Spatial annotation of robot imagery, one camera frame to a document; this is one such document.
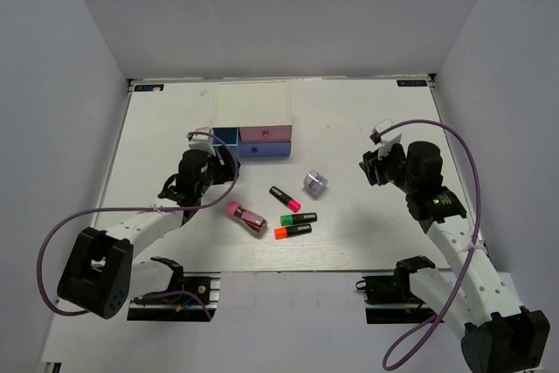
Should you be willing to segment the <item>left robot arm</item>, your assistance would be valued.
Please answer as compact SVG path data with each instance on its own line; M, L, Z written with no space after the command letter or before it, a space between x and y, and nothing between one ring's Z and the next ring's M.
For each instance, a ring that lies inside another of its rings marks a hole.
M171 259L138 262L136 257L207 208L203 197L210 187L235 186L239 168L226 145L190 147L152 205L129 207L131 218L78 234L58 283L58 297L79 307L79 314L103 319L115 316L130 298L179 300L185 293L183 267Z

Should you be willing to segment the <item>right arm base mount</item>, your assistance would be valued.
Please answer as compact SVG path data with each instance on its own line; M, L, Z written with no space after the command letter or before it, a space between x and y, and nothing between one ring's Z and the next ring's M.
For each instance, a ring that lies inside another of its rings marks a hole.
M367 275L355 284L369 325L419 324L435 313L419 298L403 297L394 275Z

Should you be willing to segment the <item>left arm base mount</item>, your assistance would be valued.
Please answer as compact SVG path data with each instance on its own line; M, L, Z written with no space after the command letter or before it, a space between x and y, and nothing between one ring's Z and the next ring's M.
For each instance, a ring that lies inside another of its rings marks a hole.
M217 310L219 273L186 273L170 296L132 299L128 321L210 322Z

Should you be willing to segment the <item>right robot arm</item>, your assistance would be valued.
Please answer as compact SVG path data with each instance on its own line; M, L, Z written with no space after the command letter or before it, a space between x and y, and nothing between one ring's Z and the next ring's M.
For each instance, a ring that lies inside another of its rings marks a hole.
M369 276L356 287L370 305L424 303L459 339L472 372L519 372L541 364L550 324L508 288L458 197L443 185L440 149L430 142L396 142L369 151L359 166L372 185L392 184L408 211L438 248L456 280L445 280L425 256L402 259L390 276Z

